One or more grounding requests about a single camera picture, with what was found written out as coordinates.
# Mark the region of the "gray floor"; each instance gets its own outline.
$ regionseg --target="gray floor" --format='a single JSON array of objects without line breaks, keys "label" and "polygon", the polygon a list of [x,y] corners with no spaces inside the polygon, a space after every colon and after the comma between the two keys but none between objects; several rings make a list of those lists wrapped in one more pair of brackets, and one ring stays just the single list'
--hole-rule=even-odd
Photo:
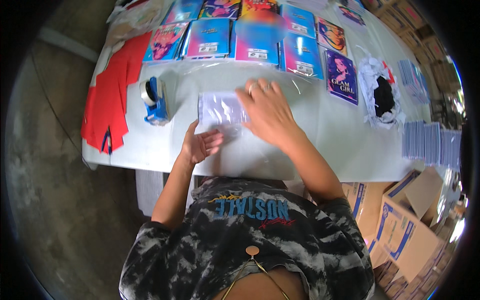
[{"label": "gray floor", "polygon": [[[113,4],[67,0],[46,26],[100,52]],[[119,299],[121,267],[145,221],[134,170],[91,171],[82,162],[80,126],[94,66],[37,41],[9,107],[7,184],[18,240],[55,299]]]}]

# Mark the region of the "t-shirt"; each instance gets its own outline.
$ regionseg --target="t-shirt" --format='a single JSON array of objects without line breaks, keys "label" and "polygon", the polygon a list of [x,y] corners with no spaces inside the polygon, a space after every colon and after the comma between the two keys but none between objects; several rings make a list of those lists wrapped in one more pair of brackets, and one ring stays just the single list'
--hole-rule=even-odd
[{"label": "t-shirt", "polygon": [[[192,196],[178,228],[140,228],[120,277],[123,299],[209,300],[232,283],[251,245],[265,270],[298,272],[309,299],[372,294],[372,263],[345,199],[320,209],[285,189],[225,178],[207,180]],[[259,272],[247,266],[239,279]]]}]

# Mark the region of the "blue tape dispenser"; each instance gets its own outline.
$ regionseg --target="blue tape dispenser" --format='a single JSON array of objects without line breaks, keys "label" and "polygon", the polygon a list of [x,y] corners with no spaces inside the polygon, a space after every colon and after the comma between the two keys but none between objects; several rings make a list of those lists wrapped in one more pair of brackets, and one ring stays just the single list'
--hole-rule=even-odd
[{"label": "blue tape dispenser", "polygon": [[156,77],[151,77],[140,83],[140,93],[147,109],[145,122],[155,126],[167,124],[170,117],[165,83]]}]

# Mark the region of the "hand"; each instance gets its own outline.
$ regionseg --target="hand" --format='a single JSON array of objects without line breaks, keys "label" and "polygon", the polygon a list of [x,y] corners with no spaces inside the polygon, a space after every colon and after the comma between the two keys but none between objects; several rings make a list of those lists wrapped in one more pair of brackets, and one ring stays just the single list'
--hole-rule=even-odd
[{"label": "hand", "polygon": [[220,144],[223,143],[223,133],[219,132],[218,129],[195,134],[197,125],[198,120],[188,127],[180,152],[180,155],[193,165],[217,153],[220,150]]},{"label": "hand", "polygon": [[249,79],[245,89],[235,92],[250,117],[250,122],[243,125],[262,140],[280,148],[291,137],[303,133],[278,83],[269,84],[265,78]]}]

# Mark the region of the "black fabric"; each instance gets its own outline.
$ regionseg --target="black fabric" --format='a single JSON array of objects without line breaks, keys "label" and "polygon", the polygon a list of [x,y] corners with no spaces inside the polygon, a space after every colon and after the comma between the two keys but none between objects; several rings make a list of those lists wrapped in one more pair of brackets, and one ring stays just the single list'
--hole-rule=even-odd
[{"label": "black fabric", "polygon": [[388,81],[379,76],[377,78],[378,87],[373,91],[373,97],[375,98],[375,115],[381,117],[386,112],[392,112],[392,108],[395,105],[392,94],[392,87]]}]

